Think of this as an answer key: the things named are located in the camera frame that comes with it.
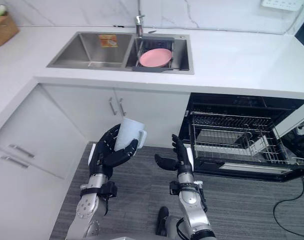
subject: dishwasher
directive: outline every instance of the dishwasher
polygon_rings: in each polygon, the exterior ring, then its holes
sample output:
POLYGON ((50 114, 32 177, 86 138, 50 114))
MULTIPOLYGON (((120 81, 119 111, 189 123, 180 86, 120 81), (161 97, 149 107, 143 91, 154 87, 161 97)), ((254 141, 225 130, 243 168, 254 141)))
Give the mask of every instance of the dishwasher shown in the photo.
POLYGON ((194 172, 285 182, 304 176, 304 160, 284 147, 275 126, 302 99, 191 93, 179 138, 192 148, 194 172))

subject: drawer handle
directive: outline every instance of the drawer handle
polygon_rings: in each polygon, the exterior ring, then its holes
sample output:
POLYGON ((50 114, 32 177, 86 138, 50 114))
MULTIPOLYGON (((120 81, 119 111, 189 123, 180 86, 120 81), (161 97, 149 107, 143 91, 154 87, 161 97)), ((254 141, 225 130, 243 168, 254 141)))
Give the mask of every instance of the drawer handle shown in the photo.
POLYGON ((22 149, 20 146, 17 146, 17 145, 14 145, 14 144, 9 144, 9 147, 13 148, 13 149, 17 149, 18 151, 21 151, 22 153, 26 154, 29 158, 35 157, 34 154, 26 151, 25 149, 22 149))
POLYGON ((113 99, 112 97, 109 99, 109 103, 110 103, 111 109, 113 111, 113 114, 116 115, 117 111, 115 111, 114 108, 113 108, 112 99, 113 99))
POLYGON ((125 117, 125 115, 126 115, 126 112, 124 112, 124 109, 123 109, 123 105, 122 105, 122 98, 120 99, 120 106, 121 106, 121 111, 122 111, 122 115, 123 115, 123 117, 125 117))
POLYGON ((1 156, 0 159, 11 161, 11 162, 18 164, 19 166, 21 166, 22 168, 25 168, 25 169, 29 167, 29 165, 24 164, 24 163, 14 159, 14 158, 11 158, 10 156, 1 156))

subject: wall outlet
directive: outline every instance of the wall outlet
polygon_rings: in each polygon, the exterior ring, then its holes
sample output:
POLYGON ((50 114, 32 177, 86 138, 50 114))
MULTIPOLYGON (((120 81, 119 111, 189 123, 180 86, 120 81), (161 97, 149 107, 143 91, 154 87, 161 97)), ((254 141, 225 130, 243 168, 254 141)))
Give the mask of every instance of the wall outlet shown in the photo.
POLYGON ((262 0, 262 6, 288 11, 297 11, 302 6, 304 0, 262 0))

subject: white countertop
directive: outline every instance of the white countertop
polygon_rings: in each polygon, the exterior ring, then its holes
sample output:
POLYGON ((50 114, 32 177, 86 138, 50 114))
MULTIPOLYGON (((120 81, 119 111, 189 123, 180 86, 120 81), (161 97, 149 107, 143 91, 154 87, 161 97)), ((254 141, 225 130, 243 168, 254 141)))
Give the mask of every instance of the white countertop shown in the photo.
POLYGON ((189 34, 194 74, 46 68, 75 32, 134 28, 21 27, 0 47, 0 128, 37 83, 304 99, 304 46, 292 35, 158 29, 189 34))

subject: pink plate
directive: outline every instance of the pink plate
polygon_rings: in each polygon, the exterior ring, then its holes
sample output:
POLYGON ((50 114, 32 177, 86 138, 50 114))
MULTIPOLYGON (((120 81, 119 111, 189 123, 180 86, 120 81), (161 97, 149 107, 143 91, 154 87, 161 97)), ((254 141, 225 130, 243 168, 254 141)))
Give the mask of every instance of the pink plate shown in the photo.
POLYGON ((172 58, 172 52, 165 48, 156 48, 147 51, 140 57, 140 64, 144 67, 163 67, 172 58))

